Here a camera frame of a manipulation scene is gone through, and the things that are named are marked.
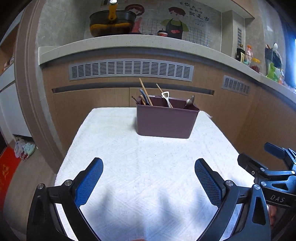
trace soy sauce bottle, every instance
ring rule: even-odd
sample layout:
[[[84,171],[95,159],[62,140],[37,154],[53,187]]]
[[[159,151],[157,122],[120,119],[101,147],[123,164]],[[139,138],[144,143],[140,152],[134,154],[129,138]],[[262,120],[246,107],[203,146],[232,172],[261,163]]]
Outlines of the soy sauce bottle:
[[[237,55],[236,55],[236,60],[238,60],[239,62],[243,63],[244,62],[244,55],[245,55],[245,51],[243,49],[243,45],[239,44],[239,47],[237,48]]]

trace air vent grille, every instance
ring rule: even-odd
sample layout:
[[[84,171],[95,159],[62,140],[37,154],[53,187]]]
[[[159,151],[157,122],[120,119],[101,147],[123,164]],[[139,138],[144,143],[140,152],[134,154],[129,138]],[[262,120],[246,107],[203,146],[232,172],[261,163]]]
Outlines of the air vent grille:
[[[112,76],[158,77],[192,81],[194,66],[152,59],[107,59],[69,65],[70,80]]]
[[[222,89],[230,90],[243,95],[249,95],[250,93],[250,86],[226,75],[224,76]]]
[[[240,28],[237,28],[237,46],[242,44],[242,30]]]

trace white cabinet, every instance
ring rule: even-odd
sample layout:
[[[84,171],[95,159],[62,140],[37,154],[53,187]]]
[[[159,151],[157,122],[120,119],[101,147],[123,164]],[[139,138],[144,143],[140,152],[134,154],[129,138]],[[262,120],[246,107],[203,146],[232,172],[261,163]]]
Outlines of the white cabinet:
[[[0,104],[10,132],[32,137],[22,114],[15,83],[0,93]]]
[[[0,75],[0,90],[15,80],[15,65],[12,64]]]

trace floor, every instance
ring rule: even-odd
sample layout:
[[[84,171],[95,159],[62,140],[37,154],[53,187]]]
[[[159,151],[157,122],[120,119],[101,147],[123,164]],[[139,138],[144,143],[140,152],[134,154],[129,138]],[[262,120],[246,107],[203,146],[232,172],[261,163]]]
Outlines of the floor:
[[[3,215],[12,230],[25,240],[27,220],[36,186],[54,185],[56,174],[45,162],[38,149],[26,161],[21,161],[9,185]]]

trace wooden chopstick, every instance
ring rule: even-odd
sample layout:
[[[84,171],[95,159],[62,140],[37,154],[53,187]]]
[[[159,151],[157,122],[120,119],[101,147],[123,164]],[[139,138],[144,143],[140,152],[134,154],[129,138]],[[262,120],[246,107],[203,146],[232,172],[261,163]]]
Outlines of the wooden chopstick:
[[[141,83],[141,85],[142,85],[142,88],[143,88],[143,90],[144,90],[144,92],[145,92],[145,94],[146,94],[146,96],[147,96],[147,99],[148,99],[149,104],[150,104],[151,106],[153,106],[153,104],[152,104],[152,102],[151,102],[151,100],[150,100],[150,98],[149,98],[149,95],[148,95],[148,93],[147,93],[147,91],[146,91],[146,89],[145,89],[145,86],[144,86],[144,84],[143,84],[141,78],[139,78],[139,80],[140,80],[140,83]]]
[[[158,84],[156,84],[157,85],[157,88],[160,90],[160,92],[162,93],[163,92],[163,90],[159,87],[159,85]]]
[[[141,101],[143,102],[143,105],[146,105],[146,101],[144,99],[144,96],[140,95]]]

